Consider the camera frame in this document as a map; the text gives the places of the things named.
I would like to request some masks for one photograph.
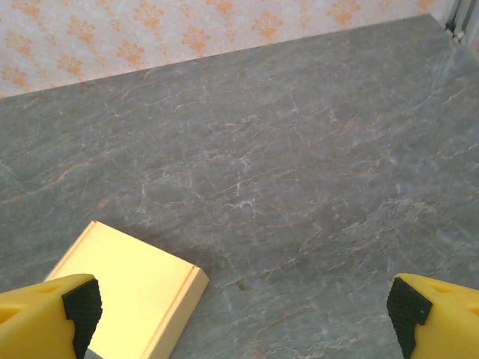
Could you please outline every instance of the wallpaper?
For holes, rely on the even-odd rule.
[[[454,0],[2,0],[0,97],[431,13]]]

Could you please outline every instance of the gray marble surface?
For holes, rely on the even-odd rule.
[[[479,287],[479,66],[431,17],[0,106],[0,291],[102,221],[210,276],[173,359],[399,359],[396,273]]]

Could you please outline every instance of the marble veining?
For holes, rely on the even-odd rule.
[[[0,111],[0,291],[102,221],[210,276],[172,359],[400,359],[396,273],[479,287],[479,66],[431,17]]]

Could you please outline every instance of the black rubber pad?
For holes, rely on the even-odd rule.
[[[388,313],[405,359],[416,346],[414,330],[424,325],[433,304],[401,278],[395,278],[388,297]]]
[[[63,294],[67,319],[75,323],[73,348],[77,359],[83,359],[98,321],[102,316],[102,300],[98,280],[92,279]]]

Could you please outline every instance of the marble countertop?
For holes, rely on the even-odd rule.
[[[3,99],[0,291],[98,220],[210,276],[172,359],[399,359],[396,273],[479,287],[478,114],[429,16]]]

